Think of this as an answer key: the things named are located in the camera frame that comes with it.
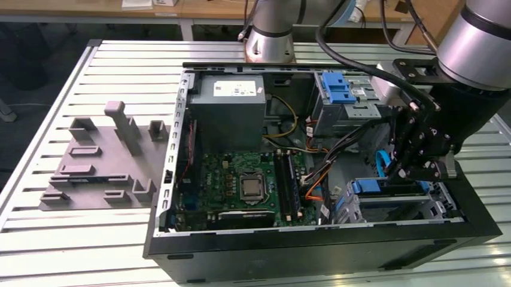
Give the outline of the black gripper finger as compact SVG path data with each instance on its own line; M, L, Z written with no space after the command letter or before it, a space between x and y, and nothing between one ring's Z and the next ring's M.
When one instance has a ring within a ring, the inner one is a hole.
M428 154L426 149L418 150L408 158L396 157L384 168L387 179L392 183L404 181L442 182L458 178L454 150Z
M439 106L435 103L420 105L411 102L408 106L399 106L392 110L391 160L396 157L408 158L420 149L431 154L434 142L439 139L439 131L432 125L438 114Z

